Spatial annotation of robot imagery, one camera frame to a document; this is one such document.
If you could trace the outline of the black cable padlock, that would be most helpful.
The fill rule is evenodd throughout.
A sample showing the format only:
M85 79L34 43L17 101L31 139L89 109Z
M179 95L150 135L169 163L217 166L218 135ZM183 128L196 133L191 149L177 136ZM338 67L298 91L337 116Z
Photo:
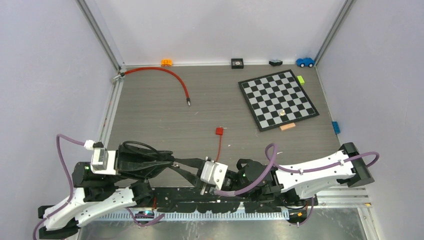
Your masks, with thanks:
M134 153L133 152L134 150L139 150L139 149L147 149L147 150L152 150L155 152L158 151L157 149L155 149L154 147L146 143L134 141L134 140L124 141L121 143L121 146L132 153Z

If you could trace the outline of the red cable padlock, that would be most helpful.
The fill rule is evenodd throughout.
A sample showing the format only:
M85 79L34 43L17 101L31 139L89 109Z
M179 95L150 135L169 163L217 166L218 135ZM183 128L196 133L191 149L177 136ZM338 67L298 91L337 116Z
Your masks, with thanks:
M218 150L217 150L217 156L215 158L215 161L218 162L221 156L221 150L222 150L222 140L223 140L223 134L224 134L224 128L222 126L219 126L215 130L215 134L219 136L219 142L218 142Z

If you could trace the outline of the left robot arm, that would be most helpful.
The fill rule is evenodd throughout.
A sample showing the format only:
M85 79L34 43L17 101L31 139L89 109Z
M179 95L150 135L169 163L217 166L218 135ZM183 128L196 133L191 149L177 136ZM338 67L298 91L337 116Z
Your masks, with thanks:
M154 206L149 179L173 164L172 154L136 141L125 141L116 150L95 148L91 162L75 165L72 193L56 205L38 208L42 223L34 239L63 240L115 210Z

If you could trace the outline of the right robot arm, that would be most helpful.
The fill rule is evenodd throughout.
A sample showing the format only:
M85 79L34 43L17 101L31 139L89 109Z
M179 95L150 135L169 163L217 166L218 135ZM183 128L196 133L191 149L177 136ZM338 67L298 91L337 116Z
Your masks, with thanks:
M176 159L177 163L198 169L197 174L176 165L171 169L194 187L205 188L212 195L243 197L254 202L283 196L291 205L299 205L330 187L342 184L360 187L373 183L369 167L380 158L376 151L358 153L352 142L343 144L333 154L298 164L278 164L278 147L274 143L265 148L265 156L269 161L266 165L239 159L237 172L230 171L224 163L199 158Z

